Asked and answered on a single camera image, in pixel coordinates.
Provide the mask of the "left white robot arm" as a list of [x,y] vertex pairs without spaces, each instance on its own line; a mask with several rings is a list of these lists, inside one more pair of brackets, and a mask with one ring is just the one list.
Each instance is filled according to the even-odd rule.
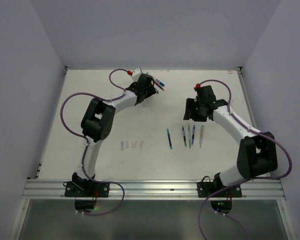
[[115,114],[142,103],[156,94],[153,77],[140,73],[138,79],[112,100],[93,98],[81,121],[83,136],[87,138],[79,169],[72,175],[72,182],[82,196],[93,193],[96,161],[103,141],[109,136]]

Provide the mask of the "clear blue pen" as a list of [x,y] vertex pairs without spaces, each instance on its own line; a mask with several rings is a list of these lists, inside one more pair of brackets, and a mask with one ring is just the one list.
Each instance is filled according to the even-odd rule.
[[199,147],[200,147],[200,148],[202,147],[202,144],[203,144],[204,128],[205,128],[204,125],[202,125],[202,126],[200,127],[200,134],[199,134]]

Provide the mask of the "light blue pen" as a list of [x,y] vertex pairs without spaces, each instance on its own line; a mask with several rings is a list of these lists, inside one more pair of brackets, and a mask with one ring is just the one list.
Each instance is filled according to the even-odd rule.
[[171,140],[171,135],[170,135],[170,130],[169,128],[166,129],[166,132],[167,132],[167,138],[168,138],[168,143],[169,143],[169,149],[173,149],[173,146],[172,146],[172,140]]

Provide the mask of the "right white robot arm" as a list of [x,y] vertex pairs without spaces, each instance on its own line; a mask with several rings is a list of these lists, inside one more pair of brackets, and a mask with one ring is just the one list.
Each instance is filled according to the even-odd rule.
[[194,88],[195,98],[187,98],[184,120],[206,122],[208,119],[223,127],[238,143],[236,163],[229,169],[216,173],[213,192],[225,196],[231,185],[272,172],[278,168],[274,136],[250,126],[232,109],[224,99],[217,100],[210,85]]

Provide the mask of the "light green white pen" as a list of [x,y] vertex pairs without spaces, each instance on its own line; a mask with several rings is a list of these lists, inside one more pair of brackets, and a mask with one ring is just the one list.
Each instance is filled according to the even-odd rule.
[[191,126],[190,126],[189,123],[187,124],[187,132],[188,132],[188,145],[189,145],[189,148],[191,149],[191,146],[192,146],[192,134],[191,134]]

